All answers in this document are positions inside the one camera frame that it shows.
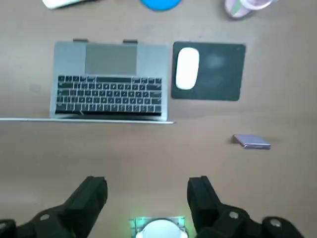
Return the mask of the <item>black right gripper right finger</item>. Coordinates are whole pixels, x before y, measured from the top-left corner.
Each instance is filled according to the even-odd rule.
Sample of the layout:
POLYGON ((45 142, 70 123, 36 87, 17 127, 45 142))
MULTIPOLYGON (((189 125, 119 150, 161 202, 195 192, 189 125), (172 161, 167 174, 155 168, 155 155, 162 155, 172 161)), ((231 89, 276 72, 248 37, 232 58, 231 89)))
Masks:
POLYGON ((197 238, 302 238, 288 220, 268 216, 258 223, 242 208, 220 201, 206 176, 189 178, 187 201, 197 238))

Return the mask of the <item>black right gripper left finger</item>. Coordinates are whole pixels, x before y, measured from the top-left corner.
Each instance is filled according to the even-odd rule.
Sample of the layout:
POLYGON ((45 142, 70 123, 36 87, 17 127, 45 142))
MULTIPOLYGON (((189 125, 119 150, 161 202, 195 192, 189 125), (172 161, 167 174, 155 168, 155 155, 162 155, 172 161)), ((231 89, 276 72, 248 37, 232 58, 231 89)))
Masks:
POLYGON ((1 219, 2 238, 86 238, 106 205, 107 181, 86 177, 62 204, 43 210, 18 226, 13 219, 1 219))

